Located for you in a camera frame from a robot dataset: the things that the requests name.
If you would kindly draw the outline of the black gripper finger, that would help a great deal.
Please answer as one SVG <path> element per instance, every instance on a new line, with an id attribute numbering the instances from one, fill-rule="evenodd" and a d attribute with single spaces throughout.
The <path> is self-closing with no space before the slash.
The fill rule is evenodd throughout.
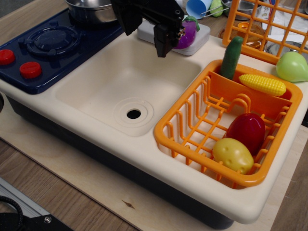
<path id="1" fill-rule="evenodd" d="M 166 57 L 173 49 L 174 33 L 165 24 L 154 26 L 154 44 L 158 57 Z"/>
<path id="2" fill-rule="evenodd" d="M 181 39 L 183 36 L 185 36 L 185 27 L 181 26 L 180 29 L 174 33 L 174 38 L 172 40 L 172 46 L 174 48 L 181 46 Z"/>

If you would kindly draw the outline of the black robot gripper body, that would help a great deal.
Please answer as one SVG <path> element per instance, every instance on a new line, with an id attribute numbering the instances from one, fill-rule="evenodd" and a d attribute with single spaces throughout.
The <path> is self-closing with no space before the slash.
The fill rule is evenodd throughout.
<path id="1" fill-rule="evenodd" d="M 143 19 L 154 25 L 164 25 L 179 33 L 184 12 L 174 0 L 112 0 L 114 13 L 126 35 L 132 34 Z"/>

